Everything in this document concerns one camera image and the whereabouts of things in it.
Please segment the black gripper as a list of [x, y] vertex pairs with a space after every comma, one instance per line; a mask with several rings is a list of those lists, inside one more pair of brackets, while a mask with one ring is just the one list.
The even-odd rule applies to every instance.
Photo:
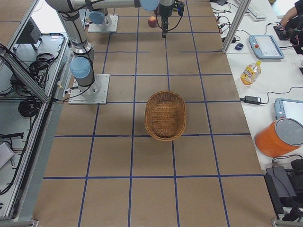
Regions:
[[159, 16], [161, 17], [162, 38], [168, 31], [169, 17], [172, 15], [174, 0], [159, 0]]

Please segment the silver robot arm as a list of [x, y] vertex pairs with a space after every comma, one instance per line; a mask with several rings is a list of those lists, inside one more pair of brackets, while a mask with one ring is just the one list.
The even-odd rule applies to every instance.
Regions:
[[162, 37], [169, 31], [169, 17], [177, 7], [175, 0], [48, 0], [46, 2], [60, 16], [63, 26], [71, 40], [71, 48], [75, 59], [70, 70], [78, 83], [80, 94], [94, 95], [100, 90], [93, 70], [94, 50], [88, 42], [79, 11], [88, 9], [89, 19], [96, 25], [105, 23], [108, 8], [139, 8], [146, 11], [158, 10], [161, 17]]
[[109, 26], [112, 23], [110, 16], [108, 15], [107, 8], [90, 10], [89, 19], [93, 24], [99, 26]]

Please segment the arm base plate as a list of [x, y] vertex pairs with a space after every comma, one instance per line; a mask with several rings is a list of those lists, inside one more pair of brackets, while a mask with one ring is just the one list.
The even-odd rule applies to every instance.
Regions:
[[94, 83], [86, 90], [86, 87], [79, 87], [76, 79], [74, 79], [73, 86], [78, 88], [70, 92], [72, 98], [68, 99], [68, 103], [71, 105], [105, 105], [107, 102], [109, 81], [109, 74], [95, 74]]
[[118, 15], [104, 15], [91, 12], [89, 15], [89, 33], [115, 33], [117, 31]]

